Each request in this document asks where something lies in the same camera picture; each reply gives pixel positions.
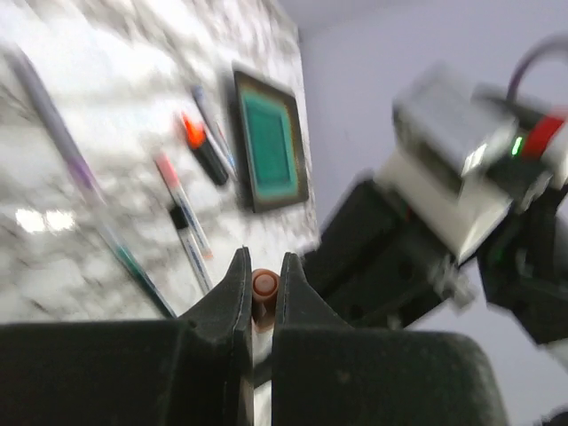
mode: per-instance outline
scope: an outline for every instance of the white marble table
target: white marble table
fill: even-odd
[[[310,167],[297,31],[268,0],[3,0],[0,28],[0,43],[16,43],[35,64],[135,257],[177,313],[201,291],[165,209],[154,150],[181,175],[214,251],[214,282],[242,245],[253,268],[278,272],[286,251],[317,240],[313,196],[247,214],[234,188],[208,181],[175,132],[180,111],[197,116],[185,86],[200,83],[231,139],[219,76],[238,60],[295,92]],[[3,61],[0,162],[0,321],[157,317],[99,238]]]

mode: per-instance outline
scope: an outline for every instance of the marker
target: marker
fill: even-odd
[[[154,162],[162,175],[164,183],[168,187],[168,191],[170,191],[172,200],[184,211],[185,218],[187,219],[189,228],[197,242],[199,251],[205,257],[212,257],[213,254],[211,252],[209,242],[207,241],[207,237],[205,236],[205,232],[203,231],[203,228],[201,228],[201,225],[197,220],[197,216],[193,212],[189,199],[185,194],[184,187],[181,185],[178,174],[171,164],[170,159],[166,154],[158,154],[154,158]]]
[[[182,207],[174,202],[173,207],[170,209],[170,217],[176,227],[177,236],[184,247],[193,272],[195,273],[197,283],[205,296],[213,288],[213,286],[211,285],[211,279],[207,273],[205,262],[203,262],[203,258],[197,249],[197,243],[195,242],[193,233],[190,230],[190,225],[187,222],[187,216],[185,215]]]
[[[98,223],[100,236],[158,311],[166,318],[176,318],[176,313],[160,295],[150,277],[144,272],[122,238],[112,227],[110,217],[105,213],[106,203],[99,185],[67,130],[67,126],[53,104],[34,66],[22,51],[10,55],[9,61],[39,118],[50,134],[53,144],[67,164],[77,189],[91,208]]]
[[[203,118],[205,125],[209,129],[209,133],[211,135],[211,143],[214,146],[217,146],[218,151],[220,151],[222,155],[228,160],[229,167],[234,174],[232,178],[235,178],[237,172],[233,153],[231,153],[231,149],[229,148],[226,139],[221,134],[221,129],[216,123],[214,115],[211,113],[211,108],[209,107],[209,103],[205,98],[205,91],[201,86],[195,85],[192,87],[191,93],[193,100],[195,101],[195,105],[197,106],[197,109],[199,109],[201,117]]]
[[[193,123],[186,114],[181,116],[185,128],[185,142],[205,173],[217,186],[223,186],[229,180],[230,167],[225,165],[226,158],[219,155],[211,145],[205,128],[201,123]]]

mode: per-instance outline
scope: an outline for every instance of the black cable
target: black cable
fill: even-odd
[[[537,44],[523,56],[509,81],[507,100],[512,102],[517,99],[518,88],[523,77],[525,77],[529,68],[536,64],[537,60],[556,53],[568,55],[568,35],[553,35]]]

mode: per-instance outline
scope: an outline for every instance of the green light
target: green light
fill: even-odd
[[[513,155],[517,155],[521,151],[522,145],[523,145],[523,138],[521,138],[519,136],[518,138],[515,139],[515,144],[513,145],[513,149],[511,150],[511,153]]]

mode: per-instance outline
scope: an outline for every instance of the black marker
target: black marker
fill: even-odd
[[[211,145],[203,125],[193,124],[185,114],[182,114],[182,121],[185,127],[187,146],[190,151],[195,155],[195,158],[215,185],[225,185],[229,180],[229,173],[215,148]]]

